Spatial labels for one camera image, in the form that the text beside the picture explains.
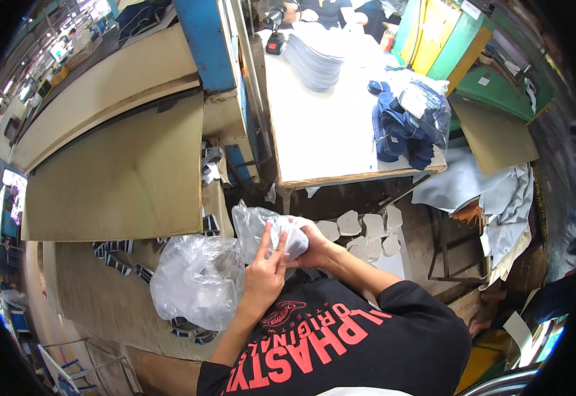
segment white bag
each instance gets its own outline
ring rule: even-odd
[[[239,243],[223,236],[172,237],[149,282],[158,316],[183,316],[207,330],[225,330],[244,290]]]
[[[293,217],[292,222],[288,216],[282,216],[260,207],[249,208],[243,200],[233,207],[233,223],[235,232],[240,241],[240,252],[245,264],[251,265],[255,261],[257,248],[261,243],[261,237],[264,234],[266,222],[272,222],[273,227],[270,230],[271,251],[275,250],[279,243],[279,237],[282,232],[288,233],[286,240],[285,252],[290,253],[289,260],[292,261],[304,253],[309,246],[308,237],[300,230],[301,227],[311,224],[312,221],[307,218]]]

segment plastic bag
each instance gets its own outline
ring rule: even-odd
[[[447,86],[436,91],[431,85],[439,86],[421,80],[410,81],[400,92],[398,103],[413,115],[428,140],[445,152],[451,128],[451,106],[444,94]]]
[[[19,290],[2,290],[2,297],[4,297],[4,301],[13,305],[17,309],[26,311],[28,308],[28,297],[26,296],[26,293],[22,293]]]
[[[239,243],[222,236],[172,237],[149,283],[158,316],[178,316],[207,330],[225,330],[242,297]]]
[[[308,249],[308,237],[300,230],[301,227],[312,223],[306,218],[293,217],[290,222],[289,217],[272,210],[260,207],[249,208],[243,200],[233,207],[232,214],[235,232],[240,241],[242,260],[245,264],[251,265],[255,260],[267,221],[273,223],[270,230],[269,249],[271,251],[276,249],[279,237],[284,231],[288,233],[285,252],[290,253],[290,261]]]

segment hand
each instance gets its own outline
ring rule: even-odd
[[[284,288],[286,261],[290,257],[285,252],[288,234],[284,231],[279,237],[277,249],[266,259],[270,243],[271,223],[266,223],[255,261],[244,270],[244,295],[238,306],[247,315],[259,321],[266,310],[275,302]]]
[[[314,10],[303,10],[301,11],[301,19],[302,21],[306,21],[306,22],[316,22],[317,20],[319,20],[319,14],[316,13],[316,11]]]
[[[364,13],[354,13],[354,22],[365,26],[369,22],[369,18]]]
[[[340,250],[344,250],[339,245],[331,242],[324,237],[323,233],[316,227],[315,224],[308,224],[301,227],[308,237],[308,250],[305,253],[295,258],[294,261],[286,264],[288,268],[302,267],[302,268],[323,268],[325,269],[331,261],[333,256]]]

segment black t-shirt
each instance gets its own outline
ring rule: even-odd
[[[374,309],[337,280],[286,285],[235,366],[203,362],[198,396],[316,395],[337,386],[452,395],[471,349],[464,322],[417,284]]]
[[[351,0],[336,0],[334,2],[324,0],[323,7],[319,7],[319,0],[300,0],[299,5],[301,10],[314,10],[319,15],[317,22],[329,29],[338,26],[340,9],[351,8],[352,2]]]

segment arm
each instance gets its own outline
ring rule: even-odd
[[[403,281],[394,274],[365,263],[341,246],[330,242],[314,224],[303,226],[301,230],[308,237],[310,243],[308,251],[293,262],[287,263],[288,267],[325,269],[372,302],[383,290]]]
[[[355,20],[356,19],[356,13],[354,12],[353,8],[341,7],[340,13],[343,16],[345,23],[355,23],[356,22],[356,20]]]
[[[319,20],[319,14],[309,8],[295,13],[297,21],[316,22]]]
[[[368,22],[367,15],[355,12],[352,7],[341,7],[340,14],[343,16],[345,23],[358,23],[365,26]]]
[[[255,261],[244,270],[244,295],[237,306],[233,321],[211,355],[211,363],[229,367],[235,364],[255,325],[284,288],[285,262],[289,257],[284,254],[287,233],[282,233],[277,249],[267,260],[270,228],[271,224],[267,222]]]

